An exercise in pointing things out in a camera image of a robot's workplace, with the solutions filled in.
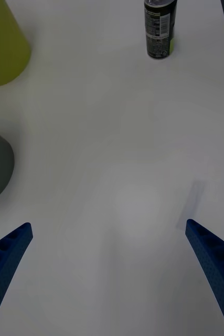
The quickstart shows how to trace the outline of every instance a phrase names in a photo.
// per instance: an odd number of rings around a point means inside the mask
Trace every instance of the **barcode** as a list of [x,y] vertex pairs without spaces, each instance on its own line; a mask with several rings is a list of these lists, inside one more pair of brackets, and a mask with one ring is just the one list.
[[168,37],[169,35],[169,19],[170,19],[170,14],[160,17],[160,36],[161,37]]

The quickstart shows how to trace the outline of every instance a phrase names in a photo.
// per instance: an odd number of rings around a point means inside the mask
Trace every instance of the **lime green cone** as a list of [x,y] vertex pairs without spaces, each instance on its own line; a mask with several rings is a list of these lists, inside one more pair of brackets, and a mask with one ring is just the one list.
[[30,59],[30,45],[4,0],[0,0],[0,85],[20,75]]

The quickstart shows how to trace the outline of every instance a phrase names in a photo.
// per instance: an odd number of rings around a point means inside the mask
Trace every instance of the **white tabletop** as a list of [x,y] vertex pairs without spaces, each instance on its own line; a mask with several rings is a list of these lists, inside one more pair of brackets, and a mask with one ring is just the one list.
[[224,239],[224,15],[178,0],[147,56],[140,0],[9,2],[33,46],[0,87],[16,166],[0,238],[31,222],[0,335],[224,336],[185,220]]

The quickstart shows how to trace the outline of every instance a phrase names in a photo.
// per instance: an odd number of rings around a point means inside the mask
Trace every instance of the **white table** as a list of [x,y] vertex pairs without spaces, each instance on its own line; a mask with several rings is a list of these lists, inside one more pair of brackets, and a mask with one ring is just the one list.
[[161,61],[146,55],[142,1],[9,4],[33,55],[0,87],[16,154],[0,238],[31,222],[34,240],[0,335],[224,336],[184,234],[188,216],[224,239],[220,0],[178,0]]

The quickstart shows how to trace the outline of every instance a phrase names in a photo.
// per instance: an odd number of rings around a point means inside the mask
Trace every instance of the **black can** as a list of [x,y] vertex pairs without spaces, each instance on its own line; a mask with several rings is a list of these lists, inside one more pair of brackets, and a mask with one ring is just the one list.
[[165,58],[174,48],[174,25],[177,0],[145,0],[147,53]]

